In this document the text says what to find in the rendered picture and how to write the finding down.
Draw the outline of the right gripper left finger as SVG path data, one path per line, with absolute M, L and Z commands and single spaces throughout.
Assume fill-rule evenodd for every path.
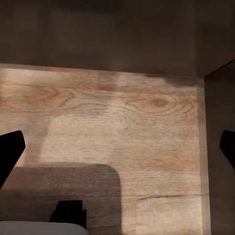
M 0 188 L 24 150 L 25 141 L 21 130 L 0 136 Z

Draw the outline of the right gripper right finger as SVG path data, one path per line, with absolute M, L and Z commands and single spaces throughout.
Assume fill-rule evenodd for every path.
M 235 170 L 235 132 L 224 130 L 219 147 Z

